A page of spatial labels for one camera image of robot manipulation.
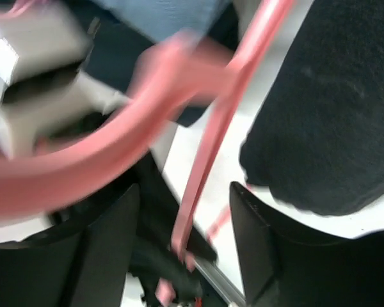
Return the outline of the black trousers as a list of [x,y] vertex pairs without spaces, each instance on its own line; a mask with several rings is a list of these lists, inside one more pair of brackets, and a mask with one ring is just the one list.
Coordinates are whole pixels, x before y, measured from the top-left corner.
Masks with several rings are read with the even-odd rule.
[[312,3],[239,162],[250,186],[322,216],[384,194],[384,0]]

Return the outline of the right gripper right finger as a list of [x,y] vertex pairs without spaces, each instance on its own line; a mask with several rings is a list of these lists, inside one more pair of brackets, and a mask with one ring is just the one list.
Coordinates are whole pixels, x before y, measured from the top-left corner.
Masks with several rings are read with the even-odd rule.
[[384,232],[320,232],[238,182],[230,209],[248,306],[384,306]]

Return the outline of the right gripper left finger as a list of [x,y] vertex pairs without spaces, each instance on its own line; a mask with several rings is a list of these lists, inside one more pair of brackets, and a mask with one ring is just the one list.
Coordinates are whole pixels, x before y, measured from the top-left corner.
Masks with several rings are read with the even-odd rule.
[[0,306],[120,306],[139,205],[134,184],[114,203],[0,243]]

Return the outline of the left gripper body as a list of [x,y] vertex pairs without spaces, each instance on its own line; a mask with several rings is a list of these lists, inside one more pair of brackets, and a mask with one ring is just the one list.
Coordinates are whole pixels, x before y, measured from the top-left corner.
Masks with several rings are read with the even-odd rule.
[[51,223],[60,224],[102,204],[112,204],[133,184],[140,188],[140,211],[129,273],[138,278],[145,304],[157,304],[159,279],[172,284],[174,302],[192,304],[203,298],[198,276],[189,271],[170,251],[172,229],[179,204],[167,186],[152,155],[147,152],[135,165],[88,198],[51,214]]

